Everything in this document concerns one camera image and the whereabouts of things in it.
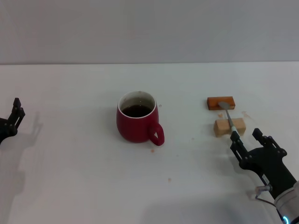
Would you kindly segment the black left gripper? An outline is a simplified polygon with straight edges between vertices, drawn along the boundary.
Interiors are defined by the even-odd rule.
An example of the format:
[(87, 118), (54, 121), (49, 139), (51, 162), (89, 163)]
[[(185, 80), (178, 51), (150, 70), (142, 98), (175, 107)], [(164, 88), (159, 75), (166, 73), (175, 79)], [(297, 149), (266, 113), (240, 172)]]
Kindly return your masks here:
[(21, 106), (19, 98), (14, 99), (12, 112), (8, 119), (0, 119), (0, 143), (8, 137), (17, 134), (17, 128), (25, 116), (24, 109)]

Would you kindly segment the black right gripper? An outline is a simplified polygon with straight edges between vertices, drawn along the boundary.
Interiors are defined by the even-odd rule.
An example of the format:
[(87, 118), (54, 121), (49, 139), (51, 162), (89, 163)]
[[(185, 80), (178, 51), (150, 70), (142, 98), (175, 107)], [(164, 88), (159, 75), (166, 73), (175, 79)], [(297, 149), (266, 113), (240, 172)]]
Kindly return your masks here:
[(262, 147), (247, 151), (237, 131), (233, 131), (230, 139), (230, 149), (237, 158), (240, 167), (255, 172), (265, 185), (271, 185), (271, 196), (275, 199), (296, 182), (283, 163), (287, 152), (271, 137), (265, 136), (259, 128), (255, 128), (253, 137)]

